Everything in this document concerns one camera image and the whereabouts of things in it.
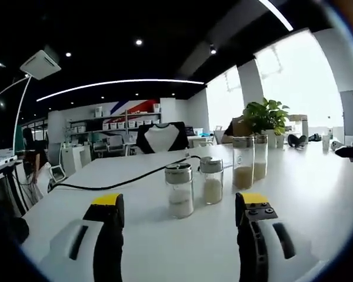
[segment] white flower pot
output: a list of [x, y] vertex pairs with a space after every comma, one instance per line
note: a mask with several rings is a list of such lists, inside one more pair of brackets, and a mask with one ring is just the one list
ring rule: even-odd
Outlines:
[[268, 148], [274, 149], [276, 148], [276, 134], [273, 129], [263, 130], [262, 134], [268, 135]]

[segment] white powder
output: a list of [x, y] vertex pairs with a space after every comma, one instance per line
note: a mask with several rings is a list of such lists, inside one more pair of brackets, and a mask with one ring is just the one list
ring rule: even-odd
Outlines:
[[188, 217], [194, 212], [192, 192], [186, 190], [173, 190], [169, 197], [171, 215], [177, 219]]
[[222, 183], [218, 179], [206, 179], [204, 199], [207, 204], [215, 204], [222, 199]]

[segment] potted plant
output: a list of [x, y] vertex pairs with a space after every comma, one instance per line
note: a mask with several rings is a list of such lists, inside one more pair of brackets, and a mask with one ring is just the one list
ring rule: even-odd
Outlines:
[[285, 132], [285, 120], [289, 109], [280, 101], [263, 98], [263, 104], [251, 102], [243, 111], [244, 122], [253, 134], [267, 134], [268, 146], [275, 147], [276, 135]]

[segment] person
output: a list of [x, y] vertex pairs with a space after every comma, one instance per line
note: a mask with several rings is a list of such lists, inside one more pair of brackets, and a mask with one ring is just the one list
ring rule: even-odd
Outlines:
[[232, 143], [234, 136], [249, 136], [251, 131], [244, 124], [244, 117], [233, 118], [230, 122], [230, 125], [225, 130], [224, 135], [221, 138], [221, 143]]
[[52, 179], [51, 164], [48, 162], [42, 143], [33, 139], [30, 128], [22, 131], [25, 139], [25, 160], [30, 164], [28, 176], [29, 191], [33, 195], [34, 202], [41, 200], [48, 192], [48, 185]]

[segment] window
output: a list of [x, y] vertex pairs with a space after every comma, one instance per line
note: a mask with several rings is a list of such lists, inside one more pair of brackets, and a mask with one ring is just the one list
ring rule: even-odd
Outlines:
[[220, 74], [207, 85], [210, 130], [216, 126], [226, 129], [232, 118], [242, 115], [244, 101], [236, 66]]
[[255, 57], [264, 97], [288, 105], [290, 114], [307, 115], [309, 127], [343, 126], [331, 67], [310, 31], [293, 34]]

